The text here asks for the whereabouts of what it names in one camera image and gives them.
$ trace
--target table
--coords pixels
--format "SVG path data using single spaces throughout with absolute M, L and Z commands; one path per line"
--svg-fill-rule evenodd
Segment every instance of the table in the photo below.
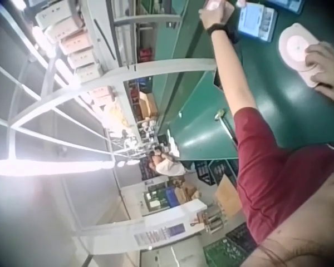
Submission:
M 279 35 L 295 22 L 304 25 L 318 39 L 334 45 L 334 16 L 329 15 L 328 2 L 306 0 L 300 15 L 276 9 L 278 21 L 271 43 L 247 37 L 242 37 L 238 43 L 243 67 L 259 110 L 282 147 L 295 149 L 309 144 L 334 142 L 334 102 L 308 88 L 298 74 L 282 62 L 277 50 Z M 185 35 L 179 36 L 174 56 L 182 56 L 187 50 L 185 56 L 213 57 L 210 39 L 198 24 L 198 15 L 187 11 L 186 17 L 181 29 Z M 186 43 L 181 48 L 179 41 L 186 39 L 184 28 L 188 27 L 196 29 L 188 49 L 185 48 Z M 169 104 L 163 118 L 160 118 L 159 133 L 170 129 L 182 160 L 237 157 L 221 125 L 214 121 L 217 110 L 228 109 L 228 106 L 223 94 L 213 87 L 212 76 L 210 72 L 198 72 L 168 77 L 170 83 L 167 83 L 164 93 L 167 96 L 169 92 L 170 97 L 168 101 L 163 99 Z M 227 114 L 227 120 L 233 126 L 230 114 Z

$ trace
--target worker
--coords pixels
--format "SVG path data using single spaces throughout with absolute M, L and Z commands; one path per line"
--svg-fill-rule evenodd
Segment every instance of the worker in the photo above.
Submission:
M 174 177 L 194 171 L 193 168 L 188 170 L 180 161 L 174 160 L 168 153 L 163 153 L 160 148 L 154 149 L 149 156 L 149 167 L 159 174 Z
M 242 267 L 334 266 L 334 146 L 296 151 L 277 146 L 221 27 L 223 13 L 223 4 L 199 11 L 235 122 L 238 195 L 248 229 L 259 245 Z M 334 49 L 321 42 L 310 45 L 306 54 L 308 65 L 322 68 L 312 77 L 319 83 L 315 93 L 334 100 Z

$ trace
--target red shirt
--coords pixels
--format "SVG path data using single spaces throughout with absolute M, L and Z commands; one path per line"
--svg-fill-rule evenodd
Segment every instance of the red shirt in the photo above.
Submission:
M 277 146 L 255 108 L 235 116 L 239 176 L 237 190 L 257 244 L 308 200 L 334 172 L 334 150 L 314 145 L 290 151 Z

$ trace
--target green crate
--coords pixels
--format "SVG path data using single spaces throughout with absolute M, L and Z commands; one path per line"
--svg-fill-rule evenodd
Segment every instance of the green crate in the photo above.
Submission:
M 209 267 L 239 267 L 248 254 L 228 238 L 222 238 L 204 249 Z
M 217 185 L 220 184 L 223 175 L 225 174 L 236 187 L 237 174 L 234 172 L 228 160 L 213 160 L 208 164 L 208 168 Z

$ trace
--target black wristband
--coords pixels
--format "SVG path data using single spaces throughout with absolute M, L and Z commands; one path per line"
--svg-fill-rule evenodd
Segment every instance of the black wristband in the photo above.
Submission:
M 214 24 L 207 29 L 207 33 L 210 36 L 214 31 L 224 31 L 227 34 L 232 44 L 236 44 L 239 41 L 239 38 L 236 35 L 236 33 L 234 31 L 231 31 L 227 25 Z
M 220 30 L 225 31 L 225 28 L 226 27 L 223 24 L 213 24 L 207 29 L 207 33 L 209 35 L 212 35 L 214 31 L 220 31 Z

